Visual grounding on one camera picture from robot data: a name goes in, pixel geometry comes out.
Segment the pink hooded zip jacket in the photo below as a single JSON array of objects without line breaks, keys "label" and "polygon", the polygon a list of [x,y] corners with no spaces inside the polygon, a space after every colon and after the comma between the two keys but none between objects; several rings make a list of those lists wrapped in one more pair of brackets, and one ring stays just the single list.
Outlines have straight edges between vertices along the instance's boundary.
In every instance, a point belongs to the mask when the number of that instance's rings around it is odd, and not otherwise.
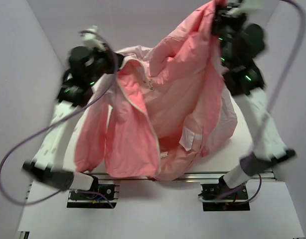
[{"label": "pink hooded zip jacket", "polygon": [[74,154],[76,170],[101,162],[115,178],[171,181],[230,139],[237,115],[224,84],[212,0],[192,12],[154,48],[121,50],[114,85],[102,77]]}]

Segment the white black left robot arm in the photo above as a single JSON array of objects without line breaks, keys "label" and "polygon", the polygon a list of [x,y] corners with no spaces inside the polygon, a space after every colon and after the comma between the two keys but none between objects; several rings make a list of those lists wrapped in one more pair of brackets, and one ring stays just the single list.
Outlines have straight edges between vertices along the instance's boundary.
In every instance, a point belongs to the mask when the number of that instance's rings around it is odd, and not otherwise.
[{"label": "white black left robot arm", "polygon": [[122,65],[124,56],[109,49],[78,46],[68,57],[69,68],[55,106],[56,117],[46,131],[43,144],[22,170],[34,180],[59,191],[91,191],[98,188],[98,179],[89,174],[63,169],[64,158],[74,128],[86,107],[92,102],[92,87],[103,75],[112,75]]}]

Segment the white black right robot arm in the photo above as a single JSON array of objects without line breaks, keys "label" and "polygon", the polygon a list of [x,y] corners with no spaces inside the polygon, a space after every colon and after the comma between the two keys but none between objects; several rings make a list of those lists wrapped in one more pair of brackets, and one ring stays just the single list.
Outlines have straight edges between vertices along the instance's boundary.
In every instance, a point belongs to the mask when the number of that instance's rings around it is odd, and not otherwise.
[{"label": "white black right robot arm", "polygon": [[267,110],[266,85],[254,62],[265,50],[265,35],[259,25],[245,22],[249,14],[260,8],[258,0],[236,0],[217,6],[212,24],[212,35],[220,41],[221,64],[227,69],[223,73],[225,85],[243,114],[254,144],[249,155],[220,177],[221,193],[234,192],[252,176],[296,155],[282,141]]}]

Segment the aluminium table frame rail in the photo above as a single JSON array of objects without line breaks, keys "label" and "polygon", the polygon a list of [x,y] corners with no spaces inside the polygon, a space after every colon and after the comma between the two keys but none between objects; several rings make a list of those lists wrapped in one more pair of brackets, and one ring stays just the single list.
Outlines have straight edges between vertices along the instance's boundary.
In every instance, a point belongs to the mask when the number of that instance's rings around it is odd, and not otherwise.
[{"label": "aluminium table frame rail", "polygon": [[[101,180],[150,180],[148,177],[127,177],[127,178],[116,178],[111,177],[105,173],[95,173],[94,176],[98,177]],[[176,180],[184,181],[205,181],[205,180],[215,180],[217,181],[223,173],[185,173],[182,176],[176,178]],[[275,175],[273,172],[261,174],[261,178],[264,181],[276,181]]]}]

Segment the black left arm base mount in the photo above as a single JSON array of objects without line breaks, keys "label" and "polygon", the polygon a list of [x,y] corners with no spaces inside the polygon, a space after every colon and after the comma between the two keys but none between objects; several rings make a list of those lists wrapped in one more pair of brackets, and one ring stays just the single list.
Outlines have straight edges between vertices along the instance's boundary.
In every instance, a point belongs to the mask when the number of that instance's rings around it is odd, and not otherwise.
[{"label": "black left arm base mount", "polygon": [[70,191],[67,208],[75,209],[114,209],[119,195],[119,185],[99,184],[91,192]]}]

